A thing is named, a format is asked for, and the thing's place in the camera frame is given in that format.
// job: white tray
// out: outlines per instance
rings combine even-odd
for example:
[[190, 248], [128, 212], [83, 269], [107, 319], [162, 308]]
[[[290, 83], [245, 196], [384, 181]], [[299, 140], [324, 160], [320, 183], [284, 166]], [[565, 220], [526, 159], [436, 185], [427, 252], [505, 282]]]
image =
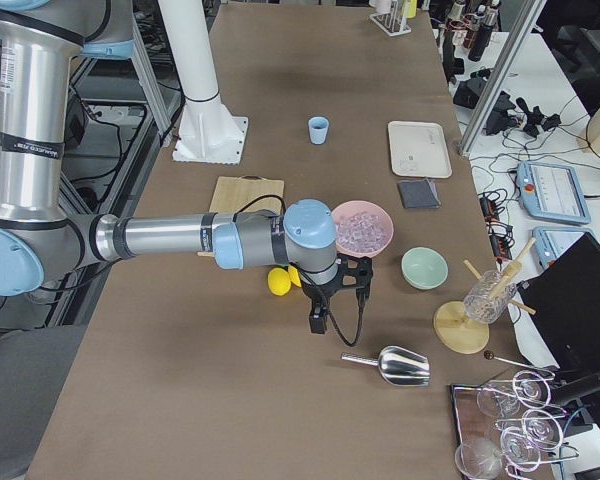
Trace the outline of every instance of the white tray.
[[401, 177], [448, 178], [451, 162], [437, 123], [389, 122], [391, 169]]

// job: black monitor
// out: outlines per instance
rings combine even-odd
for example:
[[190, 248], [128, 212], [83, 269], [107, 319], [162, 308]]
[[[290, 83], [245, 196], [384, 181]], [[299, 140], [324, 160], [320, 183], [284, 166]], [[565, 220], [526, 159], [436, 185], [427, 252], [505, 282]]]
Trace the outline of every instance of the black monitor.
[[[561, 370], [600, 370], [600, 244], [585, 233], [539, 277], [523, 282], [524, 303]], [[600, 392], [585, 397], [600, 427]]]

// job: yellow ball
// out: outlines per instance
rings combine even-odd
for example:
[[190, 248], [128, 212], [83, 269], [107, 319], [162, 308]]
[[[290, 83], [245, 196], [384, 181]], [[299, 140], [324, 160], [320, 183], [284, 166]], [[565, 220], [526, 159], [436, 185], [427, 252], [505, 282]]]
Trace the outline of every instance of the yellow ball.
[[286, 295], [291, 290], [291, 279], [284, 268], [276, 267], [267, 275], [269, 290], [274, 295]]
[[300, 275], [298, 274], [298, 269], [293, 265], [289, 265], [289, 278], [291, 279], [291, 283], [293, 283], [296, 287], [302, 286], [300, 283]]

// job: bowl of ice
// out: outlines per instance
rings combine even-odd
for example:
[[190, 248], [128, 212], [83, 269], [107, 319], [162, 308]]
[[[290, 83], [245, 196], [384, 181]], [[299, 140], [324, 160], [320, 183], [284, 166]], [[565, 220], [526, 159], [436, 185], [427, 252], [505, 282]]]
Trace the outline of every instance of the bowl of ice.
[[331, 212], [336, 223], [336, 248], [352, 257], [375, 257], [389, 245], [393, 222], [375, 203], [351, 200]]

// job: scoop handle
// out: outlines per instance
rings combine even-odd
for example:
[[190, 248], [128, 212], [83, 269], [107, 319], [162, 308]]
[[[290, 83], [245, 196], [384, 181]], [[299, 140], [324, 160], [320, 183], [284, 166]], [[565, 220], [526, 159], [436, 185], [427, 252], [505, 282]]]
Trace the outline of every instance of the scoop handle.
[[340, 358], [347, 362], [362, 363], [363, 365], [369, 365], [370, 367], [378, 366], [378, 360], [375, 358], [362, 357], [360, 355], [354, 355], [353, 353], [343, 353]]

